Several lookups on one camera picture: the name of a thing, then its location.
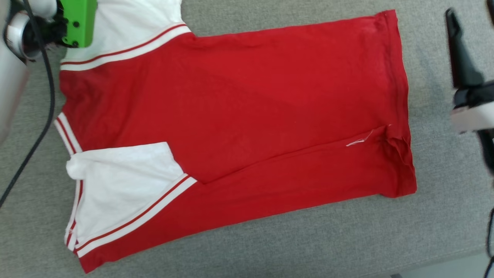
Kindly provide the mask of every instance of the red fabric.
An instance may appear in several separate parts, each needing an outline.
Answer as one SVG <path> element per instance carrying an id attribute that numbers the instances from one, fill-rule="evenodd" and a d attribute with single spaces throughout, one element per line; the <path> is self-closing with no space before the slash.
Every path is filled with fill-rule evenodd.
<path id="1" fill-rule="evenodd" d="M 139 229 L 81 257 L 86 272 L 225 225 L 416 190 L 394 11 L 188 33 L 60 80 L 83 150 L 166 141 L 199 181 Z"/>

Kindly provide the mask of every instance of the red and white t-shirt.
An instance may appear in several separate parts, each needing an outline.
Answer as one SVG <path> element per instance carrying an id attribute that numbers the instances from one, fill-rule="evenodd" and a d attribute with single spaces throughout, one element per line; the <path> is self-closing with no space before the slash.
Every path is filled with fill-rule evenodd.
<path id="1" fill-rule="evenodd" d="M 77 180 L 65 241 L 90 272 L 194 233 L 414 193 L 394 11 L 196 37 L 180 0 L 98 1 L 55 122 Z"/>

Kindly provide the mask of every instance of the green plastic part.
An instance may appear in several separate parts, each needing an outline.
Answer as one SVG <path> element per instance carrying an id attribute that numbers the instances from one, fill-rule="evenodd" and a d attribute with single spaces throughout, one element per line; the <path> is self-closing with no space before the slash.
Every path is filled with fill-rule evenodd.
<path id="1" fill-rule="evenodd" d="M 97 0 L 60 0 L 67 22 L 67 36 L 62 41 L 72 47 L 90 46 L 94 33 Z"/>

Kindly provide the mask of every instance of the gray fabric surface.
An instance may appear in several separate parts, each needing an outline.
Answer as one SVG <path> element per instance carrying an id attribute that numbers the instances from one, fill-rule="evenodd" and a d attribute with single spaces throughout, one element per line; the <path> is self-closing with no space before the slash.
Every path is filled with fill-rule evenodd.
<path id="1" fill-rule="evenodd" d="M 400 199 L 372 196 L 204 232 L 106 264 L 88 277 L 376 277 L 480 252 L 494 194 L 476 138 L 456 135 L 449 120 L 454 91 L 443 15 L 450 6 L 459 13 L 472 57 L 492 78 L 494 28 L 480 0 L 184 0 L 183 18 L 198 35 L 397 9 L 418 191 Z M 56 73 L 62 52 L 51 55 Z M 0 147 L 2 191 L 48 111 L 42 63 L 30 67 L 11 136 Z M 57 111 L 63 102 L 57 92 Z M 68 158 L 52 128 L 0 210 L 0 277 L 84 276 L 63 244 L 75 188 L 64 169 Z"/>

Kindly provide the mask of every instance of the white thread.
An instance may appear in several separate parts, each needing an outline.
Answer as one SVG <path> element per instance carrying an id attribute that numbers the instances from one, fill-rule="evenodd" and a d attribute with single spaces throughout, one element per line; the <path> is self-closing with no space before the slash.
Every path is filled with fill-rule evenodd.
<path id="1" fill-rule="evenodd" d="M 355 144 L 358 144 L 358 143 L 363 143 L 363 142 L 365 142 L 365 141 L 369 138 L 369 136 L 371 136 L 371 134 L 372 134 L 373 132 L 374 132 L 374 130 L 371 130 L 371 131 L 370 131 L 370 133 L 369 133 L 369 135 L 367 135 L 367 137 L 365 137 L 365 138 L 363 138 L 363 139 L 358 139 L 357 141 L 355 141 L 355 142 L 351 142 L 350 144 L 348 144 L 348 145 L 346 145 L 346 146 L 347 146 L 347 147 L 349 147 L 349 146 L 351 146 L 351 145 L 355 145 Z"/>

